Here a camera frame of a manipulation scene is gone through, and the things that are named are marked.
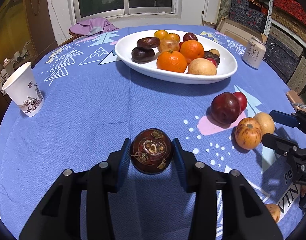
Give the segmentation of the person right hand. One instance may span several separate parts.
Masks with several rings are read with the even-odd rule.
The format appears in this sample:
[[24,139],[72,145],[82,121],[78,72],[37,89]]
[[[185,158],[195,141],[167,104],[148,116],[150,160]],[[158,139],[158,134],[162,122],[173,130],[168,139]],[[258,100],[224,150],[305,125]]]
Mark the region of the person right hand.
[[306,194],[306,185],[301,185],[301,191],[300,191],[301,197],[304,197]]

